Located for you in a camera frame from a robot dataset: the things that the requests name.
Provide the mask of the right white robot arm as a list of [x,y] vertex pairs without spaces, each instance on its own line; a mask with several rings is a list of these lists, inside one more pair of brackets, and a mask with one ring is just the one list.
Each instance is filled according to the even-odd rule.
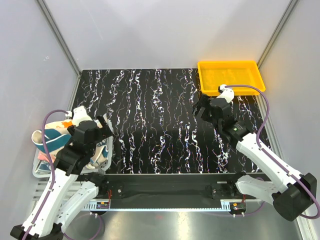
[[311,173],[302,174],[287,165],[245,122],[236,120],[231,100],[231,97],[223,94],[216,98],[203,94],[192,107],[192,113],[212,124],[222,142],[248,157],[266,174],[269,181],[241,173],[227,185],[228,195],[235,199],[241,195],[260,199],[272,205],[281,217],[290,222],[302,216],[311,205],[318,208],[317,179]]

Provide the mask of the teal beige Doraemon towel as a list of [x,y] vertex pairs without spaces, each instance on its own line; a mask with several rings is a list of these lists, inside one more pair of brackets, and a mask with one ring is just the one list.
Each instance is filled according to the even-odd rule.
[[[44,127],[44,140],[47,150],[51,155],[55,155],[70,139],[71,135],[67,128],[61,126],[62,121],[47,123]],[[31,140],[36,148],[45,153],[45,147],[42,140],[42,131],[35,130],[31,135]]]

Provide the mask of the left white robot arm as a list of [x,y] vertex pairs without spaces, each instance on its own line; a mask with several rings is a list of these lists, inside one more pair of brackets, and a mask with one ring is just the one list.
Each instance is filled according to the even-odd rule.
[[87,118],[67,128],[68,142],[58,151],[51,177],[35,208],[23,224],[12,228],[17,240],[61,240],[72,220],[93,198],[103,198],[108,186],[97,172],[89,174],[80,189],[63,202],[72,184],[97,152],[103,140],[113,136],[106,116]]

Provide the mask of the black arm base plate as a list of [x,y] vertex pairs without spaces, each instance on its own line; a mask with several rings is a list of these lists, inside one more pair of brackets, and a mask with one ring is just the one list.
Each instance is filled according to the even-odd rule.
[[99,188],[99,196],[108,192],[115,199],[133,196],[203,196],[206,198],[242,199],[236,181],[245,173],[209,174],[106,174],[89,173],[78,177]]

